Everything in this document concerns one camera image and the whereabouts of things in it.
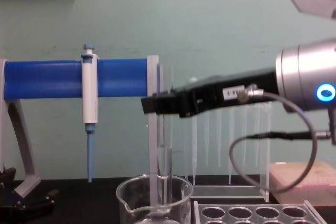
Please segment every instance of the gray stand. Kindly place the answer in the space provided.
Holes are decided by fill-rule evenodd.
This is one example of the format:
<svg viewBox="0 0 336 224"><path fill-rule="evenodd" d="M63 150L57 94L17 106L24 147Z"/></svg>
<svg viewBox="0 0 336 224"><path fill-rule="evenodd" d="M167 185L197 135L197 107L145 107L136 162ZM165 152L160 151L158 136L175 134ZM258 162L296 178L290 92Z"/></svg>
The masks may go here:
<svg viewBox="0 0 336 224"><path fill-rule="evenodd" d="M19 100L4 100L4 84L5 84L5 62L0 60L0 171L3 172L4 167L4 139L6 138L7 113L12 122L14 132L19 145L21 158L24 164L26 177L24 181L15 189L22 197L26 197L39 183L40 177L37 174L36 166L33 159L33 151L31 149L30 140L27 132L25 117L23 115L22 106Z"/></svg>

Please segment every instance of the label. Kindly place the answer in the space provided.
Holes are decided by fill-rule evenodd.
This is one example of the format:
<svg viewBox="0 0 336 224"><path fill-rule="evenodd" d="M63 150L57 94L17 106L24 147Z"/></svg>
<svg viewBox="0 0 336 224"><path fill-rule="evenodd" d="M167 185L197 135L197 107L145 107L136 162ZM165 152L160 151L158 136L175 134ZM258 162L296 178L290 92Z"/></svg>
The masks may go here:
<svg viewBox="0 0 336 224"><path fill-rule="evenodd" d="M241 91L245 90L245 86L235 86L230 88L223 89L224 100L232 100L237 98L237 94Z"/></svg>

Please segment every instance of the blue tube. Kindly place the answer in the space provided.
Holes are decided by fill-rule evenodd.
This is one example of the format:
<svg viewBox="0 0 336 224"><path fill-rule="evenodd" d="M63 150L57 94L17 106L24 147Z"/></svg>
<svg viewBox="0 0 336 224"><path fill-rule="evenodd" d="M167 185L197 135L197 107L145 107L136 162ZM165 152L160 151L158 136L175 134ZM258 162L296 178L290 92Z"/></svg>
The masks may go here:
<svg viewBox="0 0 336 224"><path fill-rule="evenodd" d="M99 60L99 97L147 95L147 59ZM5 100L82 97L81 61L8 61Z"/></svg>

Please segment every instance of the cable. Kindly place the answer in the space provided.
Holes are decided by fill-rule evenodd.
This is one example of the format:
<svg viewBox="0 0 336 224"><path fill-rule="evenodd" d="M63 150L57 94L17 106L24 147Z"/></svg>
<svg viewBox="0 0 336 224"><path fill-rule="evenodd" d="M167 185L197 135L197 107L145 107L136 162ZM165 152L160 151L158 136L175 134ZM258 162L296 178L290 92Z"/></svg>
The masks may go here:
<svg viewBox="0 0 336 224"><path fill-rule="evenodd" d="M316 137L318 140L330 140L331 134L329 131L317 131ZM265 133L257 133L254 135L248 135L246 138L249 139L264 139L264 138L280 138L282 140L311 140L311 134L309 131L302 131L302 132L277 132L277 131L270 131Z"/></svg>
<svg viewBox="0 0 336 224"><path fill-rule="evenodd" d="M291 109L293 109L295 112L298 113L298 115L302 118L302 120L306 123L310 135L311 135L311 139L312 139L312 149L311 149L311 154L310 154L310 158L307 164L307 167L304 169L304 171L302 172L302 174L291 184L289 184L288 186L279 188L279 189L271 189L269 187L266 186L262 186L260 183L256 182L255 180L251 179L249 176L247 176L246 174L244 174L244 172L238 167L235 159L233 158L233 149L234 147L244 141L247 137L240 137L236 140L234 140L230 146L229 149L229 156L230 156L230 160L232 163L232 166L234 167L234 169L236 170L236 172L247 182L249 182L251 185L261 189L261 190L265 190L265 191L269 191L273 194L279 194L279 193L284 193L287 192L291 189L293 189L295 186L297 186L301 181L304 180L304 178L308 175L308 173L310 172L311 168L313 167L313 164L315 162L315 158L316 158L316 154L317 154L317 143L318 143L318 139L316 136L316 132L314 130L313 125L311 124L311 122L309 121L309 119L306 117L306 115L303 113L303 111L294 103L292 103L291 101L280 97L276 94L272 94L272 93L268 93L268 92L263 92L261 90L255 90L255 91L249 91L246 95L248 95L249 97L253 97L253 98L269 98L272 100L278 100L279 102L287 105L288 107L290 107Z"/></svg>

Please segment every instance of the silver cylinder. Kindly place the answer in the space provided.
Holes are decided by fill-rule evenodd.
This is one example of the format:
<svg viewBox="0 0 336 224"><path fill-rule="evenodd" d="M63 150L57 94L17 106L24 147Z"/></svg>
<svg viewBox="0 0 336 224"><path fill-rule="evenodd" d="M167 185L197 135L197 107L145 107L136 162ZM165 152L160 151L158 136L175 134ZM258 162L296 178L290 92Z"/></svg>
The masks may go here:
<svg viewBox="0 0 336 224"><path fill-rule="evenodd" d="M336 106L336 39L284 49L276 72L279 94L303 110Z"/></svg>

